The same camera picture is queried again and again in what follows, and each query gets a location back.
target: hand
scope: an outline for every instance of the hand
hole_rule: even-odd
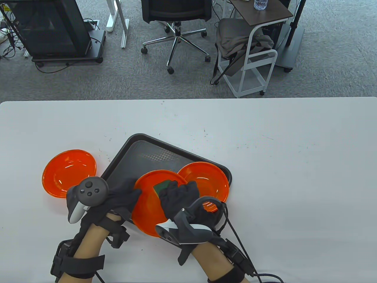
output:
[[[178,187],[177,181],[172,181],[166,189],[162,189],[159,193],[161,207],[166,218],[174,221],[174,216],[182,209],[189,207],[195,200],[200,197],[199,189],[196,182],[191,181],[187,185]],[[195,219],[191,224],[203,224],[213,228],[216,224],[215,214],[208,212],[201,206],[195,212]]]
[[[141,190],[133,189],[135,182],[136,180],[126,179],[120,185],[110,189],[107,199],[102,204],[89,208],[81,220],[80,231],[72,242],[73,246],[77,248],[89,227],[99,223],[104,217],[110,218],[119,225],[130,218],[141,195]]]
[[[95,218],[101,220],[108,212],[119,214],[122,218],[121,224],[130,219],[131,213],[141,195],[141,190],[133,189],[135,182],[135,179],[128,178],[115,188],[110,189],[107,199],[102,204],[91,207],[83,217],[83,220],[88,214],[95,214]]]

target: floor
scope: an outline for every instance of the floor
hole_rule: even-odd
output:
[[[105,0],[77,0],[83,17],[99,19],[104,28],[109,10]],[[291,1],[294,11],[296,0]],[[130,18],[126,49],[121,49],[121,23],[107,35],[104,61],[97,66],[73,66],[55,74],[36,70],[31,59],[17,51],[12,59],[0,60],[0,103],[8,100],[87,100],[154,98],[232,98],[221,80],[209,81],[215,64],[213,14],[208,22],[184,22],[184,30],[206,27],[207,38],[190,39],[212,55],[210,63],[189,46],[180,44],[174,55],[173,75],[165,64],[171,42],[150,46],[141,54],[144,41],[165,35],[157,22],[147,24],[139,0],[123,0],[123,13]],[[221,15],[221,7],[215,6]],[[375,0],[309,0],[300,26],[305,35],[294,70],[286,74],[275,68],[264,97],[335,97],[377,95],[377,22]],[[44,68],[54,71],[56,67]],[[247,98],[260,97],[251,94]]]

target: black stand base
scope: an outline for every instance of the black stand base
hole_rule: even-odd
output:
[[[43,66],[70,66],[73,64],[79,66],[101,64],[103,61],[103,43],[106,40],[106,32],[103,30],[89,31],[89,36],[92,38],[92,47],[88,50],[85,57],[41,58],[34,56],[32,61],[39,68]]]
[[[294,32],[291,44],[286,46],[288,40],[288,33],[290,30],[289,24],[284,24],[280,33],[280,37],[285,37],[284,39],[279,38],[278,42],[283,41],[278,47],[277,60],[275,66],[284,68],[284,72],[289,73],[293,70],[296,63],[296,58],[300,50],[302,37],[304,36],[305,29],[302,27],[297,27]]]

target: office chair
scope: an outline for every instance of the office chair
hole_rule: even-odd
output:
[[[170,66],[170,63],[175,48],[181,41],[202,52],[205,55],[205,62],[211,61],[211,57],[207,52],[186,39],[186,36],[198,33],[200,33],[202,37],[205,37],[207,36],[207,30],[198,29],[196,31],[181,32],[181,22],[196,19],[208,21],[212,16],[212,0],[141,0],[141,9],[143,12],[143,20],[145,22],[166,22],[169,30],[174,33],[174,35],[171,36],[144,42],[143,47],[141,48],[141,53],[147,54],[147,45],[173,40],[172,51],[166,64],[169,74],[174,73],[174,69]]]

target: green sponge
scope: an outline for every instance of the green sponge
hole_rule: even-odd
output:
[[[157,185],[153,186],[153,188],[155,189],[155,192],[156,192],[157,196],[159,196],[159,193],[163,189],[166,189],[169,186],[170,182],[171,182],[170,180],[166,180],[166,181],[163,181],[160,184],[157,184]]]

